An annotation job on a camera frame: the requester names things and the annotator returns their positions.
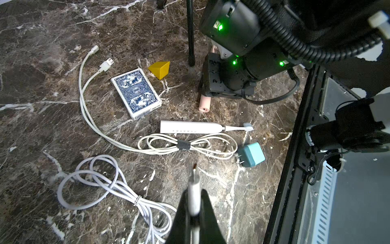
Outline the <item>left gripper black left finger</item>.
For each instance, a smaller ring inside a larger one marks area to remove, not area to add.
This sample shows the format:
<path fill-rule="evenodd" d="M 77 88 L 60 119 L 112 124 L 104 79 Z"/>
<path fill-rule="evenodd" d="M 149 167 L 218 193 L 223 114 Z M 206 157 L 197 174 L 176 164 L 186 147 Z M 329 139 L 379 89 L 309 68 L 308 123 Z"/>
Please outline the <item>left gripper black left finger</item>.
<path fill-rule="evenodd" d="M 191 243 L 191 215 L 188 208 L 188 193 L 185 190 L 180 198 L 172 228 L 166 239 L 166 244 Z"/>

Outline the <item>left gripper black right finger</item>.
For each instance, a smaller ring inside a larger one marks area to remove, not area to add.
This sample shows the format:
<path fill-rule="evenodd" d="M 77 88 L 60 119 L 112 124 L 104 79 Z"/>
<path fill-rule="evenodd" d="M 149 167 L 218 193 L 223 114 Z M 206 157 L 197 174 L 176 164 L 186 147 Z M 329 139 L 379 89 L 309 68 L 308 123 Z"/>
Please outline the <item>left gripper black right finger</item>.
<path fill-rule="evenodd" d="M 218 226 L 208 192 L 205 189 L 201 191 L 201 211 L 199 217 L 200 244 L 226 244 Z"/>

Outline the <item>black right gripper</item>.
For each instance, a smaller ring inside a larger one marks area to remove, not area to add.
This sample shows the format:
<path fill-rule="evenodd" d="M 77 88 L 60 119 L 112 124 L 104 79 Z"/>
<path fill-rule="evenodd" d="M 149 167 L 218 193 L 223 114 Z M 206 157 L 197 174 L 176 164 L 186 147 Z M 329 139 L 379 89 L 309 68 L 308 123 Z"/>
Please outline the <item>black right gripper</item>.
<path fill-rule="evenodd" d="M 259 81 L 291 69 L 292 59 L 278 45 L 258 45 L 243 56 L 225 60 L 209 53 L 203 63 L 201 94 L 230 99 L 252 96 Z"/>

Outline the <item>pink electric toothbrush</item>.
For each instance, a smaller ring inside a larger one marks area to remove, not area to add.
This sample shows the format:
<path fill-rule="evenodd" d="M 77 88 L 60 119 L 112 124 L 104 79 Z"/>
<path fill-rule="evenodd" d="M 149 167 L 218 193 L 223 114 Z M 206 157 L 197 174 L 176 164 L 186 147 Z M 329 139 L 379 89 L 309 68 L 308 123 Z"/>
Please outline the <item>pink electric toothbrush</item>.
<path fill-rule="evenodd" d="M 210 52 L 219 54 L 218 47 L 213 44 L 212 47 L 211 47 Z M 199 111 L 203 112 L 203 113 L 207 113 L 207 112 L 210 111 L 211 98 L 210 97 L 206 97 L 205 95 L 203 95 L 203 85 L 204 85 L 204 75 L 203 75 L 203 72 L 202 72 L 201 81 L 200 81 L 200 94 L 201 94 L 201 97 L 200 97 Z"/>

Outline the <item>teal wall charger cube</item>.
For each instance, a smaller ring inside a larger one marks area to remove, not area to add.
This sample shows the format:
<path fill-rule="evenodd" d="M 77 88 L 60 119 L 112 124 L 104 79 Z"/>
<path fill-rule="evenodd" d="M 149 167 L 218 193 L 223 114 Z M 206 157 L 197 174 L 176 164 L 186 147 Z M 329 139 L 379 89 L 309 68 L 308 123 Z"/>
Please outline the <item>teal wall charger cube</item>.
<path fill-rule="evenodd" d="M 245 145 L 237 150 L 239 163 L 246 168 L 255 167 L 266 160 L 258 142 Z"/>

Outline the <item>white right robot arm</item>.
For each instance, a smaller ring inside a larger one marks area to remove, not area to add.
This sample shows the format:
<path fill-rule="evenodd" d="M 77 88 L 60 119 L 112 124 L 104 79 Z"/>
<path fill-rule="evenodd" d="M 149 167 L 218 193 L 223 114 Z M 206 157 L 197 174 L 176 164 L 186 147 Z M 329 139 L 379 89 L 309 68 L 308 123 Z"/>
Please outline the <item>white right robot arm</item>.
<path fill-rule="evenodd" d="M 257 82 L 293 68 L 355 58 L 390 38 L 389 1 L 209 1 L 200 23 L 220 53 L 208 54 L 202 94 L 251 100 Z M 333 121 L 309 126 L 317 150 L 389 151 L 389 95 L 343 103 Z"/>

